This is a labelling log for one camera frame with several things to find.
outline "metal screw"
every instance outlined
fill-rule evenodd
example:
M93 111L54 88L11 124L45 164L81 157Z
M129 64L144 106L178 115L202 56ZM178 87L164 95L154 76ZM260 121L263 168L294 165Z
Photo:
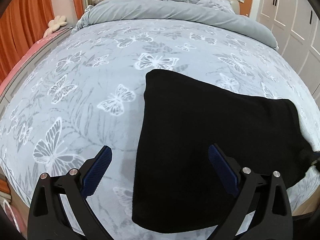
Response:
M78 173L78 170L77 170L77 169L71 169L71 170L69 171L69 174L70 174L71 176L76 175L77 173Z
M274 171L273 172L273 176L275 176L276 178L280 177L280 172L279 171Z
M247 168L247 167L244 167L244 168L242 169L242 171L243 171L245 174L250 174L250 173L251 173L251 170L250 170L249 168Z
M41 178L41 179L45 179L46 177L48 177L48 174L47 174L47 173L42 173L42 174L40 175L40 178Z

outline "wardrobe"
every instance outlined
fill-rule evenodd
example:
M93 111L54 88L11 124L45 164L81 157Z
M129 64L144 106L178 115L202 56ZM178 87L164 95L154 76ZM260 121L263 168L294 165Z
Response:
M279 54L320 107L320 22L307 0L261 0L257 21L276 37Z

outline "black cloth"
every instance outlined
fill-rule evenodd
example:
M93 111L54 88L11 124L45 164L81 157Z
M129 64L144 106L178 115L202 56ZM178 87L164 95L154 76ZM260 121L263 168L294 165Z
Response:
M256 173L279 171L286 187L316 159L290 100L239 95L167 70L147 73L144 99L132 202L143 228L190 231L227 215L234 198L209 162L213 143Z

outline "gray bedding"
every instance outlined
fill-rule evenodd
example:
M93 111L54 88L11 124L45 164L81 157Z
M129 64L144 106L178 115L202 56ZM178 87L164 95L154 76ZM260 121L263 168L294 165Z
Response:
M115 240L208 237L214 228L164 235L140 228L131 220L145 75L154 68L176 71L235 93L290 99L297 107L302 134L314 150L320 150L318 107L300 77L274 49L194 21L138 20L121 2L101 2L96 8L101 6L103 11L103 5L105 12L115 13L112 21L99 23L107 13L99 16L95 8L89 11L90 26L79 21L78 27L85 28L78 28L36 67L0 121L0 166L27 205L41 173L66 174L108 145L113 151L112 163L87 200ZM128 20L116 20L122 12ZM319 182L312 167L302 181L288 189L292 209L303 203ZM63 200L72 226L81 232ZM246 217L240 232L246 230L251 217Z
M176 19L223 28L278 49L276 38L264 25L245 16L184 2L160 0L105 0L90 6L72 33L89 25L129 19Z

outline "plush toy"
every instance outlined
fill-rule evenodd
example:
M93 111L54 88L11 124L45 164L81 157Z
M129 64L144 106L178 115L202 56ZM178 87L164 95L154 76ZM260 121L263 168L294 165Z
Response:
M67 18L63 15L63 16L56 16L54 18L54 20L51 20L48 23L48 29L44 32L43 37L45 38L46 36L48 36L49 34L57 31L61 26L65 26L68 23L66 22Z

